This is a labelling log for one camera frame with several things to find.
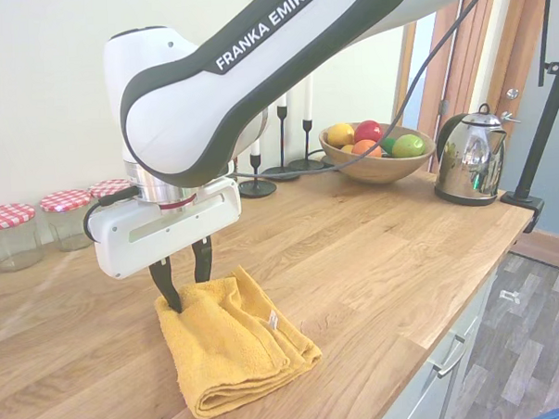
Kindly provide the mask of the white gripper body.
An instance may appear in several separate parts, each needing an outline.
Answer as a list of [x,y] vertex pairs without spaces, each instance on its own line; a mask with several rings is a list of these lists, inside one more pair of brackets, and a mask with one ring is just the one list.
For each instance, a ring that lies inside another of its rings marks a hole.
[[241,211],[237,184],[225,177],[198,188],[179,211],[130,199],[94,214],[89,230],[99,267],[122,280],[236,222]]

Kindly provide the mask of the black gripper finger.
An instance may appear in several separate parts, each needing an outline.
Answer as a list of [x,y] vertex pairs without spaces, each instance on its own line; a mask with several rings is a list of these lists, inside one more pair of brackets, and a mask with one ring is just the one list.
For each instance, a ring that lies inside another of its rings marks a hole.
[[192,245],[195,255],[194,276],[197,283],[206,283],[211,278],[212,245],[211,238],[206,237]]
[[166,257],[161,261],[155,262],[148,269],[154,284],[167,301],[169,307],[173,311],[181,313],[183,305],[181,297],[173,285],[171,258]]

